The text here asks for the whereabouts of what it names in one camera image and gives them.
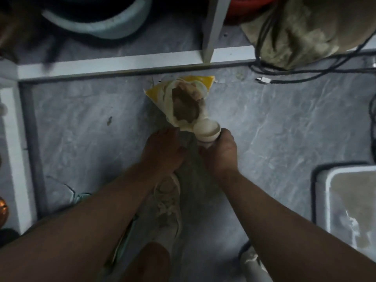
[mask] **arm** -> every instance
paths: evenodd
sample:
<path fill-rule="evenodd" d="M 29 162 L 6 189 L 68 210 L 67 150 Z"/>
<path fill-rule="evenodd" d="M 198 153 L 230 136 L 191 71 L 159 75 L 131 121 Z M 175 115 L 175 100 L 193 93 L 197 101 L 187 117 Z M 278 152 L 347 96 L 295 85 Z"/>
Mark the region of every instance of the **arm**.
<path fill-rule="evenodd" d="M 94 281 L 137 208 L 184 159 L 177 130 L 153 134 L 142 159 L 98 193 L 0 250 L 1 281 Z"/>
<path fill-rule="evenodd" d="M 200 152 L 275 282 L 375 280 L 376 263 L 239 173 L 236 143 L 228 130 L 222 130 L 215 146 Z"/>

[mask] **vertical post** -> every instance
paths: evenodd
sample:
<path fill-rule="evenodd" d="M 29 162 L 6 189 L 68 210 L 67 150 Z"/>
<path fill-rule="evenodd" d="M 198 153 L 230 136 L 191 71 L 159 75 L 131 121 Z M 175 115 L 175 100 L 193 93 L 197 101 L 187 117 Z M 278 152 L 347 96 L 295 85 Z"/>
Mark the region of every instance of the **vertical post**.
<path fill-rule="evenodd" d="M 231 0 L 210 0 L 208 16 L 204 24 L 202 43 L 202 60 L 210 63 L 216 43 L 223 26 Z"/>
<path fill-rule="evenodd" d="M 11 166 L 19 231 L 22 234 L 36 222 L 36 205 L 20 92 L 17 82 L 10 82 L 12 81 L 0 79 L 0 99 L 7 109 L 2 120 Z"/>

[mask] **paper cup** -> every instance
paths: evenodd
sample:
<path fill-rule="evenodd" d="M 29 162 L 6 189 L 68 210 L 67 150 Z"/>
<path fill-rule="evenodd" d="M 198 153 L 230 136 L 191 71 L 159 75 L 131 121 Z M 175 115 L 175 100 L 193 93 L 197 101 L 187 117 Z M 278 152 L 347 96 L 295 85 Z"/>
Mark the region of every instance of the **paper cup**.
<path fill-rule="evenodd" d="M 199 146 L 209 148 L 219 137 L 221 126 L 211 119 L 202 119 L 193 126 L 193 133 Z"/>

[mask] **floor stain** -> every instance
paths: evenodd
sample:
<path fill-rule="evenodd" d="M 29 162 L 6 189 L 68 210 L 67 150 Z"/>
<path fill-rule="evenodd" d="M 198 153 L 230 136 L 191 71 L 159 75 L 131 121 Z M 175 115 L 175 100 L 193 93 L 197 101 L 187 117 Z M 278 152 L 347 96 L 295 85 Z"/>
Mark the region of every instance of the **floor stain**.
<path fill-rule="evenodd" d="M 107 126 L 109 126 L 112 123 L 112 116 L 108 118 Z"/>

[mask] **person's right arm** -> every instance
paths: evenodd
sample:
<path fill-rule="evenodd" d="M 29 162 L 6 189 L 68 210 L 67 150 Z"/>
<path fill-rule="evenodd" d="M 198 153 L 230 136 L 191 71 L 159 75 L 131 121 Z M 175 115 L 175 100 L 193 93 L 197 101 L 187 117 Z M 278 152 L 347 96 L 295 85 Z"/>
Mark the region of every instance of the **person's right arm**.
<path fill-rule="evenodd" d="M 376 281 L 376 263 L 239 173 L 236 143 L 227 129 L 200 153 L 273 281 Z"/>

